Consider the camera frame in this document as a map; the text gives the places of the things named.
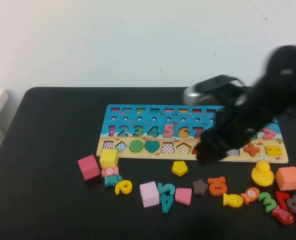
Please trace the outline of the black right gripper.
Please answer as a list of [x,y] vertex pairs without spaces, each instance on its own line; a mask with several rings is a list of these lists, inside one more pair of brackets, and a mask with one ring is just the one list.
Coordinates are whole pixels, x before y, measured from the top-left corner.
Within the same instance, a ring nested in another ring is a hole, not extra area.
[[264,88],[222,87],[214,91],[214,96],[224,107],[196,145],[202,166],[224,159],[230,149],[246,145],[278,115],[278,98]]

